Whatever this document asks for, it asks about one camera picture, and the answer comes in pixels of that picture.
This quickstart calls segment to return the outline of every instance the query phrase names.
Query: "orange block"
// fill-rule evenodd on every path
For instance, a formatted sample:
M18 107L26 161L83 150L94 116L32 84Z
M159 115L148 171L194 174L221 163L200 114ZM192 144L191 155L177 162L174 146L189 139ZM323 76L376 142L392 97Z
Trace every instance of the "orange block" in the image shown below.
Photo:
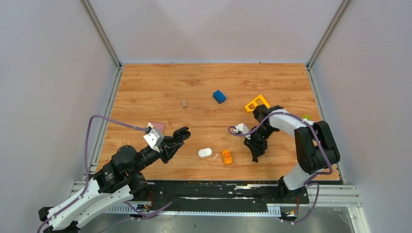
M230 154L229 150L223 150L222 155L223 155L224 164L231 164L233 162L232 155Z

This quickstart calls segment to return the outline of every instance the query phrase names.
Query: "blue toy brick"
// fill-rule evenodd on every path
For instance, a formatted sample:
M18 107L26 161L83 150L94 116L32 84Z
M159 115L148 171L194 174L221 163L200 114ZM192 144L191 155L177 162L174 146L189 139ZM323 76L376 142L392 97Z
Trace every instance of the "blue toy brick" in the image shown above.
M223 103L226 100L226 96L224 94L217 90L213 93L213 98L218 102L218 103Z

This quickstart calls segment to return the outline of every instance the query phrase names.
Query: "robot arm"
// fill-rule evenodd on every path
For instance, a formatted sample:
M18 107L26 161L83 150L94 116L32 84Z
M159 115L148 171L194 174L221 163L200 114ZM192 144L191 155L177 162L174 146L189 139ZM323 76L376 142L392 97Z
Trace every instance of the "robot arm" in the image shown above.
M328 167L319 146L313 143L313 134L303 121L287 115L288 111L280 106L266 108L265 105L259 105L253 114L260 123L257 130L250 133L244 124L238 124L234 129L236 134L246 134L244 144L252 153L252 161L258 162L258 157L265 153L268 147L267 139L273 132L282 130L295 138L298 163L291 172L280 178L279 185L285 186L288 190L299 189L311 176ZM324 121L304 121L314 128L330 163L339 162L340 154L329 125Z
M187 127L176 130L173 136L164 136L160 130L152 128L143 136L148 146L141 151L137 152L132 146L120 147L111 161L89 181L83 196L80 196L82 189L58 206L39 210L40 220L45 221L78 199L57 217L52 217L43 232L76 233L107 209L144 197L148 184L141 171L158 159L166 164L189 137Z

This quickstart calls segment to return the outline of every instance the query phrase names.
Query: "white wall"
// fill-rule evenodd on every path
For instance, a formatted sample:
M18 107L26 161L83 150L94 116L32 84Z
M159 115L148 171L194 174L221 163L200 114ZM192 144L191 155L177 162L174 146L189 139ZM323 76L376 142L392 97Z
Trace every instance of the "white wall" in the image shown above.
M308 62L342 0L91 0L123 63Z
M373 233L410 232L412 1L353 0L313 71Z
M82 177L115 67L78 0L2 1L0 30L1 232L35 232Z

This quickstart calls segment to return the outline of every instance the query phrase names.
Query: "wooden tabletop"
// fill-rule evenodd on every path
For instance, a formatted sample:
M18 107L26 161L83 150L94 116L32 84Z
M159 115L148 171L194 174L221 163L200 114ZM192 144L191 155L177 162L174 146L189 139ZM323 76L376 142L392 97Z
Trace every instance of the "wooden tabletop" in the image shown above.
M222 104L212 97L216 90L226 96ZM297 163L293 137L274 132L266 153L255 163L244 138L227 132L230 125L257 125L244 107L259 94L271 106L320 120L303 64L126 65L111 117L140 127L148 121L162 122L170 136L189 127L191 137L168 164L158 160L142 171L148 180L278 180ZM97 169L123 145L137 151L146 147L143 135L110 122ZM203 148L211 148L213 155L199 158L197 152ZM223 163L222 150L230 150L233 163ZM338 180L336 167L332 175L318 179Z

